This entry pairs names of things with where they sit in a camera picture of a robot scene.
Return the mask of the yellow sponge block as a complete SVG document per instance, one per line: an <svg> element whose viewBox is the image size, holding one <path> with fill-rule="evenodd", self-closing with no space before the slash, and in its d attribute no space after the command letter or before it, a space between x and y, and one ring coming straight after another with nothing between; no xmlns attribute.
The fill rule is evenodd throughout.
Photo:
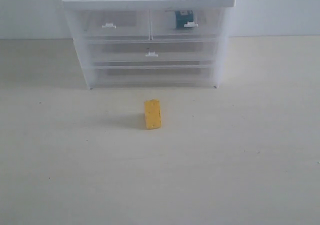
<svg viewBox="0 0 320 225"><path fill-rule="evenodd" d="M144 118L147 130L159 129L162 126L161 106L158 99L144 102Z"/></svg>

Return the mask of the white plastic drawer cabinet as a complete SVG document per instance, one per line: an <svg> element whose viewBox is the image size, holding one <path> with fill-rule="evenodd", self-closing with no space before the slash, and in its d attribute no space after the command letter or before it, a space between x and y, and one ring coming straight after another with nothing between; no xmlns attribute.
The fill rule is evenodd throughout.
<svg viewBox="0 0 320 225"><path fill-rule="evenodd" d="M125 87L212 87L218 88L221 84L224 67L224 58L228 43L228 28L230 17L236 5L236 0L62 0L66 19L73 38L73 44L79 64L89 89L99 87L124 87L124 86L97 86L95 84L97 69L147 69L147 68L186 68L186 67L211 67L213 73L211 82L197 84L175 85L143 85ZM151 12L163 10L203 10L222 9L224 16L220 25L220 33L214 38L205 39L160 39L154 40L151 34ZM86 37L78 23L77 13L80 11L148 11L150 37L148 40L122 39L107 40L106 37ZM144 61L144 62L91 62L87 56L88 44L120 44L120 43L173 43L173 42L216 42L217 49L212 60L196 61Z"/></svg>

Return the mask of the clear wide bottom drawer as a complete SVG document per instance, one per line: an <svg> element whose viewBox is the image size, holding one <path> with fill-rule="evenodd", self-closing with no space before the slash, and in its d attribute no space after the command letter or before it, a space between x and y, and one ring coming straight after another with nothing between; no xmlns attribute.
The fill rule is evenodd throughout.
<svg viewBox="0 0 320 225"><path fill-rule="evenodd" d="M173 86L176 84L200 84L212 81L213 68L107 68L96 69L97 86Z"/></svg>

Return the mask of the clear wide drawer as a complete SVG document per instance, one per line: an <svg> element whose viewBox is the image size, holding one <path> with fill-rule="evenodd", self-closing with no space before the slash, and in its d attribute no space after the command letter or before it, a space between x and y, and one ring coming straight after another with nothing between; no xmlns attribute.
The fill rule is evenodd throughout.
<svg viewBox="0 0 320 225"><path fill-rule="evenodd" d="M90 43L86 46L86 55L93 63L210 61L215 57L217 46L214 41Z"/></svg>
<svg viewBox="0 0 320 225"><path fill-rule="evenodd" d="M213 68L107 68L96 69L97 86L173 86L176 84L200 84L212 81Z"/></svg>

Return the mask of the white bottle blue label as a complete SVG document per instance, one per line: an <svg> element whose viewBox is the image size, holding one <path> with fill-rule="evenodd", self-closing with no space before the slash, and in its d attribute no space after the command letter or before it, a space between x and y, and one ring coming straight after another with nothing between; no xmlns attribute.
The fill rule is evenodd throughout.
<svg viewBox="0 0 320 225"><path fill-rule="evenodd" d="M176 10L175 12L175 28L177 30L197 28L194 13L192 10Z"/></svg>

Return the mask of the clear wide middle drawer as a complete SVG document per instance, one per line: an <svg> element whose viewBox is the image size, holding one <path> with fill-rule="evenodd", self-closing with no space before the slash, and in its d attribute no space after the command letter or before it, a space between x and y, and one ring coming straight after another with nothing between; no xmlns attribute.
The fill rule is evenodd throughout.
<svg viewBox="0 0 320 225"><path fill-rule="evenodd" d="M214 41L90 43L86 46L86 55L93 63L210 61L215 57L217 46Z"/></svg>

